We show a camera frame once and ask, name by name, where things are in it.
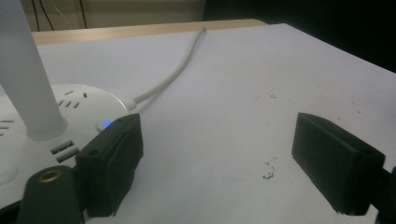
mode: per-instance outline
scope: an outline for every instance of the white pole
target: white pole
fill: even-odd
[[[0,83],[35,140],[66,129],[20,0],[0,0]]]

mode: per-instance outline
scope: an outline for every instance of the usb port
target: usb port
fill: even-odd
[[[70,152],[67,152],[66,154],[62,155],[61,157],[56,158],[56,160],[61,163],[63,161],[67,161],[68,159],[76,156],[79,153],[78,149],[73,149]]]
[[[59,152],[62,152],[65,149],[72,147],[73,145],[74,145],[74,143],[72,141],[68,141],[66,143],[63,143],[63,144],[51,149],[50,152],[52,153],[52,155],[55,155]]]

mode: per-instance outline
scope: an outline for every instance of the outlet slot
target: outlet slot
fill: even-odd
[[[71,101],[67,102],[67,104],[64,107],[69,107],[72,104]]]
[[[63,161],[67,161],[68,159],[76,156],[79,153],[78,149],[73,149],[70,152],[67,152],[66,154],[62,155],[61,157],[56,158],[56,160],[61,163]]]
[[[65,93],[64,95],[68,95],[70,93],[73,93],[74,91],[68,91],[67,93]]]
[[[72,147],[73,145],[74,145],[74,143],[72,141],[68,141],[68,142],[65,142],[65,143],[51,149],[50,152],[52,153],[52,155],[55,155],[57,153],[62,152],[63,150],[66,150],[66,149]]]

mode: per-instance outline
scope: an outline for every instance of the blue light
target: blue light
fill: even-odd
[[[105,120],[102,122],[102,125],[103,125],[105,128],[107,128],[108,125],[111,124],[111,122],[113,122],[111,119],[105,119]]]

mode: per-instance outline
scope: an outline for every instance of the black wire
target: black wire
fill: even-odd
[[[38,2],[40,2],[41,8],[43,8],[44,15],[46,15],[46,18],[47,18],[47,21],[49,22],[50,28],[51,28],[52,31],[53,31],[52,23],[50,23],[50,18],[49,18],[49,16],[47,15],[46,9],[44,9],[43,2],[41,2],[41,0],[38,0]]]
[[[35,10],[35,0],[32,0],[33,10],[35,11],[35,24],[37,24],[37,31],[40,32],[40,24],[38,23],[37,10]]]

